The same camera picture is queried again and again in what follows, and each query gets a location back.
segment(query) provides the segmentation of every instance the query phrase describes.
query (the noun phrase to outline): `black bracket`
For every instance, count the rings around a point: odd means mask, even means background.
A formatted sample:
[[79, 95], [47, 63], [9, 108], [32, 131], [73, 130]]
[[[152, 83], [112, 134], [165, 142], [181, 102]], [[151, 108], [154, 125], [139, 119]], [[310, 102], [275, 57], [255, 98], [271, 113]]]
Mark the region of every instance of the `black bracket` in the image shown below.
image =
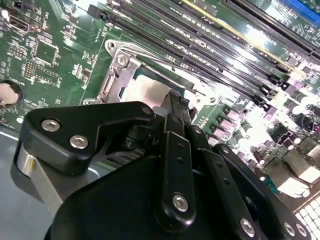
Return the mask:
[[[99, 138], [132, 125], [147, 124], [154, 118], [154, 112], [142, 102], [36, 109], [25, 116], [20, 141], [29, 154], [56, 170], [80, 175], [97, 153]], [[45, 130], [42, 126], [45, 120], [55, 120], [60, 128]], [[70, 143], [73, 136], [84, 136], [87, 146], [73, 147]]]

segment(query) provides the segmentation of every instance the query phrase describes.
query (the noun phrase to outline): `gray metal surface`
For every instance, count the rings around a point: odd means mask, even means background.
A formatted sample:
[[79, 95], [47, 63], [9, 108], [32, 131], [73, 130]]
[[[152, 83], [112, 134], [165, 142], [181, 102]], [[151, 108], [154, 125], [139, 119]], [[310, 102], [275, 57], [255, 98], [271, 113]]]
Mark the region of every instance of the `gray metal surface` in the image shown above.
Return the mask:
[[[47, 206], [16, 187], [10, 176], [17, 136], [0, 127], [0, 240], [43, 240], [53, 220]], [[96, 165], [89, 170], [89, 182], [109, 173]]]

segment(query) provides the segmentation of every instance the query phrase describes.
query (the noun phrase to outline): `screw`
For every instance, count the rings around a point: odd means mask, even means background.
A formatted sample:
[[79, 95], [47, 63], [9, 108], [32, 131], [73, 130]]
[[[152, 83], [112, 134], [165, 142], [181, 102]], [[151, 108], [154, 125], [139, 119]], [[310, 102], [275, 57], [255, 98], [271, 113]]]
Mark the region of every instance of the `screw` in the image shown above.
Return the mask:
[[210, 103], [213, 104], [216, 101], [214, 97], [210, 97]]
[[127, 59], [125, 55], [120, 54], [117, 58], [117, 62], [120, 66], [125, 66], [127, 64]]
[[88, 139], [85, 136], [74, 135], [70, 138], [70, 144], [75, 149], [85, 149], [88, 147]]
[[194, 127], [194, 130], [197, 134], [200, 134], [201, 133], [201, 129], [198, 128], [197, 126]]
[[146, 107], [146, 106], [143, 106], [142, 107], [142, 111], [145, 113], [145, 114], [151, 114], [152, 111], [150, 108]]
[[307, 236], [307, 231], [299, 223], [296, 224], [296, 227], [298, 228], [298, 231], [302, 236]]
[[180, 194], [176, 194], [173, 196], [173, 205], [180, 212], [186, 212], [189, 208], [187, 200]]
[[48, 132], [56, 132], [60, 129], [60, 124], [56, 120], [46, 119], [42, 121], [41, 127]]
[[287, 223], [287, 222], [283, 222], [283, 226], [285, 228], [285, 230], [293, 237], [296, 235], [295, 230], [292, 228], [292, 226]]
[[251, 238], [253, 238], [256, 234], [254, 227], [252, 224], [245, 218], [240, 219], [240, 225], [242, 230]]
[[107, 44], [107, 47], [108, 47], [109, 50], [114, 50], [115, 49], [115, 44], [113, 42], [109, 42]]
[[228, 148], [226, 148], [225, 146], [222, 146], [222, 150], [223, 150], [226, 154], [228, 154], [228, 153], [229, 153], [229, 149], [228, 149]]

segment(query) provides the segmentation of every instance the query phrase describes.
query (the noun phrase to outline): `surface mount component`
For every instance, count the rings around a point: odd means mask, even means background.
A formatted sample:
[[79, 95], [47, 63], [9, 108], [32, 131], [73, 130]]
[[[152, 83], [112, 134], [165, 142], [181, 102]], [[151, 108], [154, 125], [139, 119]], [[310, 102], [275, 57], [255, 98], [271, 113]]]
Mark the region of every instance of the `surface mount component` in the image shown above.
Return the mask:
[[320, 177], [320, 171], [316, 168], [319, 164], [305, 155], [301, 155], [296, 149], [289, 151], [283, 160], [286, 161], [302, 180], [313, 184]]
[[308, 185], [292, 176], [280, 159], [273, 159], [264, 170], [280, 192], [293, 198], [307, 197], [309, 195]]

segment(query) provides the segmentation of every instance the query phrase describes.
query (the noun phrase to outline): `mounting hole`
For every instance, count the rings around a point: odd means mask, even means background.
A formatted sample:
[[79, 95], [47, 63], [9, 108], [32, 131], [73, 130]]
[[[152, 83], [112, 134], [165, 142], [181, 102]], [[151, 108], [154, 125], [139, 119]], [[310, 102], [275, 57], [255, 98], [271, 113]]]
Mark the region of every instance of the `mounting hole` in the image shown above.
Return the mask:
[[230, 182], [229, 182], [229, 180], [227, 178], [224, 178], [223, 181], [224, 181], [225, 184], [230, 185]]
[[184, 148], [185, 148], [185, 145], [183, 145], [183, 144], [181, 144], [181, 143], [178, 143], [178, 148], [184, 149]]
[[108, 47], [109, 50], [114, 50], [115, 49], [115, 44], [113, 42], [109, 42], [107, 44], [107, 47]]
[[225, 146], [222, 146], [222, 151], [224, 151], [226, 154], [229, 153], [229, 149]]
[[184, 159], [180, 156], [176, 158], [180, 164], [184, 164]]
[[307, 231], [299, 223], [296, 224], [296, 227], [298, 228], [298, 231], [302, 236], [306, 237], [308, 235]]
[[249, 112], [249, 110], [247, 108], [242, 109], [241, 111], [243, 114], [247, 114]]
[[219, 166], [219, 168], [223, 168], [224, 166], [221, 164], [221, 162], [216, 162], [216, 164]]
[[197, 134], [200, 134], [201, 133], [201, 129], [198, 128], [197, 126], [194, 127], [194, 130]]

